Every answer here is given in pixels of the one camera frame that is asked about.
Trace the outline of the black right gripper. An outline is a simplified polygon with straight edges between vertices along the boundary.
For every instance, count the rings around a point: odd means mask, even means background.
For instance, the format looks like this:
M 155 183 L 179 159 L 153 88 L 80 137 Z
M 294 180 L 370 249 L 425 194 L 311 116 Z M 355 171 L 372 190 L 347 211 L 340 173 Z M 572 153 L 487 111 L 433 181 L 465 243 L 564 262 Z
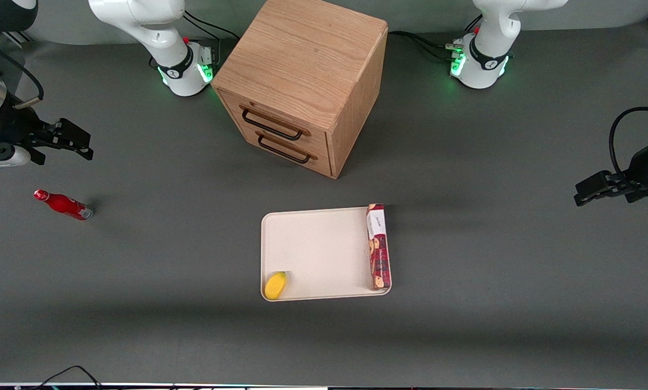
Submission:
M 88 161 L 94 157 L 94 151 L 89 148 L 91 135 L 65 118 L 60 118 L 56 126 L 42 120 L 7 121 L 5 139 L 29 153 L 31 162 L 35 165 L 44 165 L 46 160 L 46 155 L 38 150 L 39 147 L 71 151 Z

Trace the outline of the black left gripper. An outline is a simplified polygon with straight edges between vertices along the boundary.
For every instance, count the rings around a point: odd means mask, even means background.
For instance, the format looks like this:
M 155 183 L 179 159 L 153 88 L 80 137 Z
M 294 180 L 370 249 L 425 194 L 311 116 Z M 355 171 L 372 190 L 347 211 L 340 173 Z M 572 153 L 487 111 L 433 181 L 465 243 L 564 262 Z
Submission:
M 625 196 L 628 203 L 648 198 L 648 146 L 631 158 L 629 168 L 624 171 L 624 174 L 630 183 L 641 190 L 641 193 L 634 190 L 628 192 L 625 185 L 620 184 L 621 180 L 616 173 L 607 170 L 598 171 L 574 186 L 577 191 L 574 195 L 576 206 L 582 207 L 603 198 Z

